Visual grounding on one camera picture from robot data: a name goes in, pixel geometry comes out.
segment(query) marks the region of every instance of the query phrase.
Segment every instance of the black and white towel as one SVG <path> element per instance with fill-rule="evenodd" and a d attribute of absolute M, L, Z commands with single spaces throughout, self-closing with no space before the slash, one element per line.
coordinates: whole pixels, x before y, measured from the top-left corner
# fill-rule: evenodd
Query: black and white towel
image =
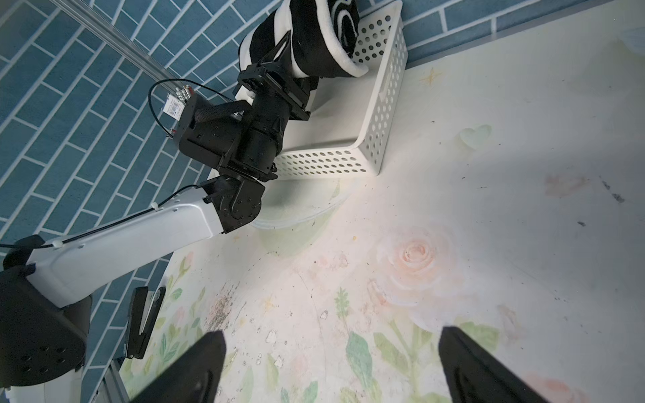
<path fill-rule="evenodd" d="M 284 0 L 240 44 L 240 70 L 259 61 L 291 31 L 294 77 L 360 77 L 367 66 L 350 59 L 358 22 L 354 0 Z"/>

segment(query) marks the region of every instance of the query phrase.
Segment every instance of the wall tile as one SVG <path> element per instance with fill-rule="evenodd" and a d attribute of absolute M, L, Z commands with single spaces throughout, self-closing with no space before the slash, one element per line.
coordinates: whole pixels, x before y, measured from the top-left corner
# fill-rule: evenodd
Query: wall tile
<path fill-rule="evenodd" d="M 13 56 L 23 47 L 29 38 L 38 30 L 45 21 L 38 11 L 26 4 L 21 5 L 9 17 L 9 19 L 0 26 L 0 55 L 7 59 Z"/>
<path fill-rule="evenodd" d="M 162 43 L 176 54 L 209 19 L 208 12 L 199 3 L 193 3 Z"/>
<path fill-rule="evenodd" d="M 271 3 L 269 0 L 235 0 L 235 9 L 245 20 L 250 20 L 257 12 Z"/>
<path fill-rule="evenodd" d="M 155 271 L 152 273 L 150 281 L 148 282 L 149 290 L 157 290 L 157 288 L 159 287 L 159 282 L 161 281 L 161 277 L 163 277 L 163 273 L 166 271 L 166 267 L 168 267 L 168 262 L 160 260 L 159 263 L 157 263 L 157 267 L 155 268 Z"/>
<path fill-rule="evenodd" d="M 96 385 L 103 379 L 102 369 L 88 369 L 81 384 L 81 402 L 89 402 Z"/>
<path fill-rule="evenodd" d="M 76 150 L 74 147 L 64 146 L 36 186 L 35 192 L 43 196 L 58 197 L 83 156 L 85 156 L 84 152 Z"/>
<path fill-rule="evenodd" d="M 34 133 L 34 129 L 17 121 L 10 121 L 7 124 L 0 133 L 0 172 L 6 172 Z"/>
<path fill-rule="evenodd" d="M 107 211 L 105 212 L 105 215 L 103 215 L 100 225 L 123 217 L 125 211 L 128 209 L 128 205 L 130 205 L 130 201 L 128 199 L 124 199 L 120 196 L 115 196 L 110 203 Z"/>
<path fill-rule="evenodd" d="M 152 167 L 152 170 L 150 170 L 148 179 L 156 184 L 161 184 L 161 181 L 163 180 L 164 175 L 166 175 L 168 167 L 170 166 L 170 164 L 172 164 L 172 161 L 173 159 L 169 156 L 160 154 L 154 166 Z"/>
<path fill-rule="evenodd" d="M 175 70 L 177 74 L 179 74 L 181 77 L 183 77 L 192 66 L 197 64 L 198 60 L 188 53 L 188 51 L 184 51 L 179 57 L 170 65 L 172 70 Z"/>
<path fill-rule="evenodd" d="M 123 302 L 119 305 L 117 313 L 114 315 L 110 326 L 125 326 L 126 324 L 128 324 L 128 310 L 130 309 L 130 299 L 132 298 L 132 292 L 136 287 L 143 287 L 145 285 L 145 281 L 141 280 L 133 280 L 130 283 L 130 286 L 125 291 Z"/>
<path fill-rule="evenodd" d="M 21 159 L 0 187 L 0 217 L 9 218 L 23 200 L 43 167 Z"/>
<path fill-rule="evenodd" d="M 441 18 L 435 12 L 418 19 L 403 28 L 403 35 L 407 44 L 415 44 L 429 37 L 439 35 L 443 32 Z"/>
<path fill-rule="evenodd" d="M 101 344 L 97 347 L 94 359 L 91 365 L 107 365 L 112 360 L 112 354 L 118 350 L 118 343 L 123 335 L 122 329 L 109 329 L 105 331 L 105 336 Z"/>
<path fill-rule="evenodd" d="M 130 210 L 128 211 L 128 215 L 150 208 L 150 202 L 152 202 L 152 199 L 155 197 L 157 189 L 158 187 L 152 183 L 144 182 L 141 190 L 139 190 L 137 198 L 134 200 L 132 207 L 130 207 Z"/>
<path fill-rule="evenodd" d="M 233 41 L 221 47 L 215 54 L 209 57 L 202 65 L 195 69 L 195 74 L 204 80 L 218 73 L 232 61 L 237 59 L 237 46 Z"/>
<path fill-rule="evenodd" d="M 61 12 L 35 40 L 44 49 L 58 54 L 81 25 L 69 15 Z"/>
<path fill-rule="evenodd" d="M 128 38 L 131 37 L 132 34 L 134 34 L 134 30 L 137 29 L 137 23 L 132 21 L 124 12 L 119 13 L 119 17 L 117 18 L 114 26 Z"/>
<path fill-rule="evenodd" d="M 101 214 L 110 201 L 110 196 L 114 194 L 119 181 L 125 175 L 125 172 L 119 168 L 109 166 L 101 177 L 101 180 L 92 191 L 92 195 L 85 203 L 86 210 L 94 211 Z"/>
<path fill-rule="evenodd" d="M 206 55 L 208 55 L 213 49 L 215 49 L 215 47 L 207 40 L 204 34 L 198 36 L 197 39 L 195 39 L 188 47 L 188 50 L 200 59 L 206 57 Z"/>
<path fill-rule="evenodd" d="M 92 185 L 74 179 L 63 193 L 61 200 L 56 204 L 43 227 L 48 230 L 65 232 L 91 187 Z"/>
<path fill-rule="evenodd" d="M 40 85 L 15 116 L 35 126 L 40 126 L 60 98 L 58 93 Z"/>
<path fill-rule="evenodd" d="M 87 150 L 92 145 L 96 136 L 99 135 L 105 122 L 102 117 L 96 116 L 93 113 L 86 114 L 81 124 L 79 124 L 74 134 L 72 134 L 69 142 Z"/>
<path fill-rule="evenodd" d="M 152 49 L 152 47 L 157 43 L 159 38 L 163 35 L 164 33 L 164 28 L 157 24 L 153 19 L 148 18 L 146 19 L 146 22 L 143 23 L 143 26 L 141 27 L 141 30 L 137 34 L 137 40 L 141 42 L 141 44 L 148 49 Z"/>
<path fill-rule="evenodd" d="M 67 99 L 63 101 L 49 123 L 34 141 L 27 156 L 42 162 L 49 162 L 54 152 L 68 135 L 90 99 L 96 93 L 96 86 L 81 79 Z"/>
<path fill-rule="evenodd" d="M 446 7 L 446 24 L 448 29 L 452 30 L 458 26 L 465 25 L 490 15 L 492 13 L 504 10 L 510 6 L 521 3 L 524 0 L 462 0 Z"/>
<path fill-rule="evenodd" d="M 77 39 L 94 50 L 97 50 L 101 43 L 103 43 L 98 36 L 88 31 L 87 28 L 79 34 Z"/>
<path fill-rule="evenodd" d="M 123 11 L 134 18 L 135 21 L 141 22 L 141 18 L 146 13 L 151 0 L 125 0 Z"/>
<path fill-rule="evenodd" d="M 171 54 L 168 50 L 165 50 L 161 46 L 157 48 L 154 52 L 152 52 L 152 57 L 159 62 L 162 66 L 165 66 L 168 64 L 170 59 L 172 59 L 173 54 Z"/>
<path fill-rule="evenodd" d="M 83 166 L 76 174 L 88 181 L 96 181 L 101 170 L 108 163 L 110 156 L 116 149 L 119 141 L 125 135 L 128 126 L 134 119 L 136 112 L 125 105 L 121 105 L 116 115 L 105 128 L 103 135 L 94 146 Z"/>
<path fill-rule="evenodd" d="M 213 14 L 219 11 L 225 3 L 226 0 L 202 0 L 202 4 Z"/>
<path fill-rule="evenodd" d="M 145 101 L 147 102 L 148 90 L 154 83 L 155 81 L 150 78 L 149 75 L 141 74 L 137 82 L 132 86 L 132 89 L 128 93 L 128 96 L 125 98 L 125 101 L 135 108 L 140 108 Z M 142 113 L 150 114 L 150 111 L 144 110 Z"/>
<path fill-rule="evenodd" d="M 154 270 L 156 262 L 157 261 L 155 260 L 154 262 L 150 262 L 141 266 L 137 269 L 134 276 L 139 279 L 147 279 L 152 274 L 152 270 Z"/>
<path fill-rule="evenodd" d="M 101 53 L 94 59 L 92 65 L 85 72 L 85 76 L 96 83 L 103 84 L 110 72 L 117 65 L 121 55 L 116 50 L 105 46 Z"/>
<path fill-rule="evenodd" d="M 114 17 L 117 11 L 118 1 L 114 0 L 94 0 L 94 5 L 103 10 L 110 18 Z"/>
<path fill-rule="evenodd" d="M 190 158 L 187 156 L 181 153 L 177 154 L 175 162 L 170 167 L 168 176 L 166 176 L 166 180 L 161 185 L 161 188 L 159 188 L 159 193 L 157 194 L 155 202 L 160 202 L 167 198 L 179 187 L 179 181 L 181 180 L 184 169 L 186 169 L 189 160 Z"/>
<path fill-rule="evenodd" d="M 130 168 L 130 172 L 128 172 L 125 181 L 123 181 L 119 188 L 119 193 L 128 197 L 134 196 L 152 161 L 154 161 L 155 156 L 159 153 L 165 138 L 165 133 L 161 129 L 154 129 L 150 134 L 150 138 L 143 146 L 141 153 L 139 153 L 139 156 Z"/>
<path fill-rule="evenodd" d="M 52 202 L 36 196 L 30 196 L 18 215 L 15 216 L 13 223 L 0 239 L 0 242 L 11 244 L 18 239 L 35 233 L 38 224 L 40 224 L 51 205 Z"/>
<path fill-rule="evenodd" d="M 92 105 L 92 110 L 103 117 L 109 117 L 131 83 L 132 80 L 116 72 Z"/>
<path fill-rule="evenodd" d="M 24 83 L 34 83 L 51 61 L 51 57 L 30 46 L 0 79 L 0 121 L 9 116 L 29 89 Z"/>
<path fill-rule="evenodd" d="M 155 19 L 165 28 L 168 28 L 177 14 L 179 14 L 179 10 L 170 2 L 170 0 L 159 0 L 150 12 L 150 15 L 155 17 Z"/>
<path fill-rule="evenodd" d="M 237 31 L 244 22 L 229 7 L 204 31 L 204 34 L 219 46 L 224 40 Z"/>
<path fill-rule="evenodd" d="M 139 73 L 139 68 L 136 67 L 128 59 L 123 59 L 119 65 L 119 70 L 124 72 L 128 77 L 133 79 Z"/>
<path fill-rule="evenodd" d="M 115 299 L 120 300 L 125 292 L 125 289 L 128 287 L 128 283 L 132 278 L 132 272 L 125 273 L 124 275 L 112 280 L 108 291 L 105 292 L 104 299 Z"/>
<path fill-rule="evenodd" d="M 141 140 L 132 135 L 127 135 L 112 162 L 123 168 L 129 167 L 135 154 L 139 151 L 139 147 L 141 147 Z"/>
<path fill-rule="evenodd" d="M 50 15 L 56 9 L 56 6 L 49 0 L 29 0 L 29 3 L 47 15 Z"/>
<path fill-rule="evenodd" d="M 542 0 L 532 5 L 520 8 L 519 10 L 501 15 L 497 18 L 497 31 L 511 28 L 515 25 L 531 21 L 551 14 L 553 12 L 563 10 L 567 7 L 582 3 L 584 0 Z"/>
<path fill-rule="evenodd" d="M 92 55 L 83 45 L 73 43 L 43 81 L 61 92 L 67 91 Z"/>
<path fill-rule="evenodd" d="M 418 60 L 423 57 L 428 57 L 444 50 L 454 48 L 464 43 L 474 41 L 484 36 L 490 35 L 490 22 L 485 21 L 481 24 L 472 26 L 465 30 L 455 32 L 434 42 L 426 43 L 418 48 L 408 50 L 408 60 Z"/>
<path fill-rule="evenodd" d="M 76 221 L 74 221 L 74 223 L 72 224 L 72 228 L 70 228 L 69 234 L 83 233 L 90 228 L 93 228 L 98 220 L 99 218 L 97 216 L 87 214 L 82 211 L 79 216 L 76 217 Z"/>

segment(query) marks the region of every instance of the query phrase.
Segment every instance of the blue tile wall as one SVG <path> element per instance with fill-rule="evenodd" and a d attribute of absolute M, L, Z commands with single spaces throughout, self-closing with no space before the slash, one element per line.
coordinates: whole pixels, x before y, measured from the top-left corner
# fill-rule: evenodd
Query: blue tile wall
<path fill-rule="evenodd" d="M 92 2 L 130 36 L 141 31 L 144 16 L 157 24 L 146 15 L 147 1 L 127 0 L 120 10 L 119 4 Z M 170 0 L 158 4 L 154 14 L 166 25 L 180 13 Z M 157 26 L 151 46 L 165 33 Z M 178 157 L 155 129 L 146 99 L 154 80 L 49 0 L 0 1 L 0 37 L 0 242 L 81 233 L 208 175 L 202 164 Z M 201 57 L 210 46 L 195 49 Z M 192 68 L 181 63 L 180 70 Z M 160 111 L 165 91 L 155 94 Z M 0 249 L 0 259 L 6 253 Z M 169 258 L 132 268 L 92 294 L 82 403 L 121 354 L 132 290 L 156 288 Z"/>

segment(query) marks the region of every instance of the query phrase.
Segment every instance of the white table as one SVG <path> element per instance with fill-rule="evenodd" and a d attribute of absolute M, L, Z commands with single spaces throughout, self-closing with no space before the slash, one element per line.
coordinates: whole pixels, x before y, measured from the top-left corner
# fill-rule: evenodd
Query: white table
<path fill-rule="evenodd" d="M 223 328 L 218 402 L 447 402 L 456 324 L 553 403 L 641 401 L 640 26 L 617 0 L 407 70 L 378 177 L 269 184 L 263 229 L 175 253 L 130 393 Z"/>

